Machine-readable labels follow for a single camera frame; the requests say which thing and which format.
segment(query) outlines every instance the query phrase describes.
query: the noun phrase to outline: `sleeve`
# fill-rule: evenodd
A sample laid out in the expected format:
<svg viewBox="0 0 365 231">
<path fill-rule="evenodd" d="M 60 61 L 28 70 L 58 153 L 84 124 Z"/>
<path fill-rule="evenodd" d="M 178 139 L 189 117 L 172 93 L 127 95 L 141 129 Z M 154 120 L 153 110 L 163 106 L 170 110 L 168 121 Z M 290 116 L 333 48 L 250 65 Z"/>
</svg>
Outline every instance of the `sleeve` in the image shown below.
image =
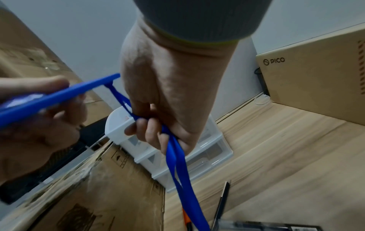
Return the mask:
<svg viewBox="0 0 365 231">
<path fill-rule="evenodd" d="M 250 36 L 271 0 L 134 0 L 154 27 L 178 39 L 219 43 Z"/>
</svg>

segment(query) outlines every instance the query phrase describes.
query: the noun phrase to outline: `hand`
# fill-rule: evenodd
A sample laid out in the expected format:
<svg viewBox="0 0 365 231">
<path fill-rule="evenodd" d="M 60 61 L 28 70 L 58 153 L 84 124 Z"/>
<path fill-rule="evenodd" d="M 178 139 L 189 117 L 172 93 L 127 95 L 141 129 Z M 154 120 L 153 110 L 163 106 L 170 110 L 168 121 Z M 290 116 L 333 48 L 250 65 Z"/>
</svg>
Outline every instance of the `hand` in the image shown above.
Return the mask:
<svg viewBox="0 0 365 231">
<path fill-rule="evenodd" d="M 61 76 L 0 78 L 0 102 L 17 95 L 52 93 L 67 88 Z M 0 185 L 43 166 L 53 152 L 79 139 L 78 125 L 86 120 L 84 96 L 43 110 L 24 121 L 0 129 Z"/>
<path fill-rule="evenodd" d="M 169 39 L 139 18 L 122 47 L 121 75 L 138 119 L 125 130 L 166 153 L 167 125 L 187 155 L 204 129 L 237 42 L 189 45 Z"/>
</svg>

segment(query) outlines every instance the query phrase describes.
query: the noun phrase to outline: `wooden desk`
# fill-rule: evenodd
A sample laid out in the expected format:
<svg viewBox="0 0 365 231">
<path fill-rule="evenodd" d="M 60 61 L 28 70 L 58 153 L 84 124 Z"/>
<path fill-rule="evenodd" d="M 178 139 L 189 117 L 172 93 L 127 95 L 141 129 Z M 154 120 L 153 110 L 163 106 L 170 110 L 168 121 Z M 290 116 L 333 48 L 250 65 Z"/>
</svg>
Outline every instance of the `wooden desk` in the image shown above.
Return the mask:
<svg viewBox="0 0 365 231">
<path fill-rule="evenodd" d="M 234 156 L 193 182 L 210 222 L 232 180 L 224 219 L 365 230 L 365 126 L 249 103 L 219 127 Z M 176 192 L 166 194 L 164 230 L 184 230 Z"/>
</svg>

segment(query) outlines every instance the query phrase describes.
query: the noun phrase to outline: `orange pen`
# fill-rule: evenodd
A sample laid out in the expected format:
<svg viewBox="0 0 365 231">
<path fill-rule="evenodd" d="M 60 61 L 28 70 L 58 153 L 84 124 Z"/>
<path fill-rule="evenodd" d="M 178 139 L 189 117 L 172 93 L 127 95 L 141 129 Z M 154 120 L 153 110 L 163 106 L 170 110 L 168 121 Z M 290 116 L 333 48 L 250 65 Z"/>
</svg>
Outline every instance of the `orange pen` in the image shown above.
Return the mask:
<svg viewBox="0 0 365 231">
<path fill-rule="evenodd" d="M 185 210 L 182 209 L 182 214 L 184 216 L 184 223 L 186 225 L 186 229 L 187 231 L 193 231 L 193 224 L 191 223 L 190 218 L 188 217 L 188 215 L 186 214 Z"/>
</svg>

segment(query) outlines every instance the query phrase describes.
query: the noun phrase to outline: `blue plastic tool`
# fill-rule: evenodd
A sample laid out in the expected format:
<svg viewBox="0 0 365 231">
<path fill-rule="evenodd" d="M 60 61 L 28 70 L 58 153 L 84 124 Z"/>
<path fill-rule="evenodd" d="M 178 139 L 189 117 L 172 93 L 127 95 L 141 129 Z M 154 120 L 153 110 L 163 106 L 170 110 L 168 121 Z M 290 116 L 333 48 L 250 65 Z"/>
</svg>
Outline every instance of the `blue plastic tool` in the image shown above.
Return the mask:
<svg viewBox="0 0 365 231">
<path fill-rule="evenodd" d="M 70 100 L 101 85 L 105 85 L 112 92 L 118 102 L 124 107 L 124 109 L 134 118 L 134 120 L 137 120 L 140 117 L 134 115 L 125 106 L 125 104 L 127 104 L 132 107 L 129 99 L 119 93 L 113 86 L 113 80 L 119 77 L 120 74 L 117 73 L 97 80 L 79 83 L 61 91 L 44 95 L 41 98 L 36 98 L 17 106 L 9 108 L 2 108 L 0 106 L 0 108 L 2 108 L 2 110 L 0 110 L 0 128 L 37 114 L 44 108 L 48 108 L 55 104 Z M 191 186 L 184 151 L 182 150 L 175 135 L 172 134 L 165 125 L 162 126 L 162 132 L 169 135 L 166 152 L 166 163 L 174 180 L 182 207 L 198 230 L 209 231 L 208 222 L 203 215 L 202 209 L 199 206 L 199 202 Z M 175 177 L 175 170 L 177 172 L 178 179 Z"/>
</svg>

